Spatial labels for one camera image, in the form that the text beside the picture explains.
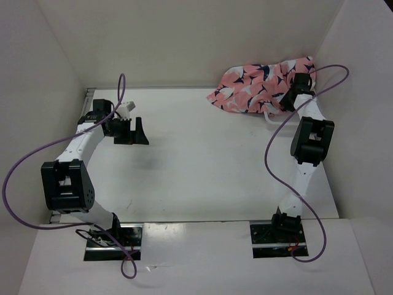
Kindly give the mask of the pink shark print shorts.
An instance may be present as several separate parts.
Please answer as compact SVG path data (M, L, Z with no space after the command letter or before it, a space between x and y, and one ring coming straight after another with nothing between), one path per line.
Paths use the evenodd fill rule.
M279 102L289 91L296 73L310 74L315 84L314 69L311 56L273 65L235 66L224 73L207 100L227 112L281 115L285 111Z

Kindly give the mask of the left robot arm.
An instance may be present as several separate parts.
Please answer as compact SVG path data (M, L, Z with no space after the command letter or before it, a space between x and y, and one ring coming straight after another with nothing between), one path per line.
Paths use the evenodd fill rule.
M123 231L116 214L96 201L87 166L105 137L113 138L114 144L149 144L140 117L135 120L135 129L131 129L130 112L134 107L132 101L116 108L109 100L93 100L93 109L77 123L76 137L56 160L41 166L47 208L99 225L103 228L101 239L110 246L120 243Z

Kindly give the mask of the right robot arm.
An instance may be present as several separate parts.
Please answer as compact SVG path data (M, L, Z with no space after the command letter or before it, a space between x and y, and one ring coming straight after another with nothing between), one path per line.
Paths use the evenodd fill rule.
M310 74L296 73L289 91L280 101L285 111L298 114L300 122L290 145L290 155L296 162L290 192L279 204L269 227L270 237L277 242L292 239L300 232L303 201L311 177L327 156L335 128L319 110L312 87Z

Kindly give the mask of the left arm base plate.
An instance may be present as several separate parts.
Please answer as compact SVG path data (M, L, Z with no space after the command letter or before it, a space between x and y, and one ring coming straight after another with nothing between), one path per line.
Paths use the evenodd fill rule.
M119 234L112 233L117 242L113 242L100 230L78 230L86 239L84 261L121 261L126 257L120 244L135 261L141 260L142 224L121 224Z

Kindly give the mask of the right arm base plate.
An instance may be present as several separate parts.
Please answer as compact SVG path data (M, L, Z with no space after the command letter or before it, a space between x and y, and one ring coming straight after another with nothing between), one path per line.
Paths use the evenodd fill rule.
M268 222L250 222L252 255L254 259L307 257L308 249L303 227L296 233L273 232Z

